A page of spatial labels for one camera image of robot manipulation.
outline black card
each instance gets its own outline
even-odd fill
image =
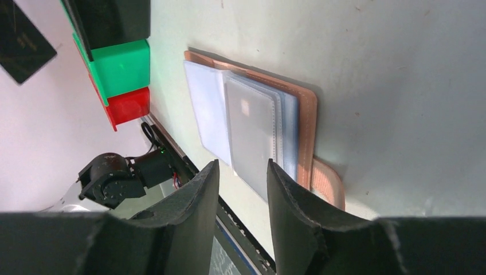
[[[13,0],[0,0],[0,65],[19,84],[56,55]]]

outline green plastic box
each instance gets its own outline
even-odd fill
[[[94,61],[89,62],[76,32],[73,37],[105,106],[109,97],[149,85],[150,48],[146,40],[92,50]]]

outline red wire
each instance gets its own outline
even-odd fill
[[[177,174],[176,174],[176,173],[174,173],[174,176],[173,176],[173,180],[174,180],[174,181],[173,181],[173,185],[174,185],[174,188],[177,190],[178,188],[177,188],[177,186],[175,185],[175,177],[176,177],[176,176],[177,176]]]
[[[181,188],[181,180],[179,179],[179,175],[175,173],[175,182],[178,188]]]

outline red plastic box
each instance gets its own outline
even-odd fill
[[[89,75],[89,79],[115,132],[117,125],[148,115],[150,111],[150,90],[148,87],[110,97],[108,98],[109,105],[105,106],[91,75]]]

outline white wall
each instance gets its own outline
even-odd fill
[[[0,211],[37,211],[60,199],[95,156],[138,156],[132,121],[114,133],[72,41],[59,0],[16,0],[57,56],[18,86],[0,70]]]
[[[484,215],[485,10],[484,0],[153,1],[152,110],[196,165],[213,158],[181,114],[182,52],[215,53],[316,92],[314,153],[356,205]],[[266,205],[248,203],[229,169],[221,178],[221,196],[265,245],[267,221],[245,212],[267,216]]]

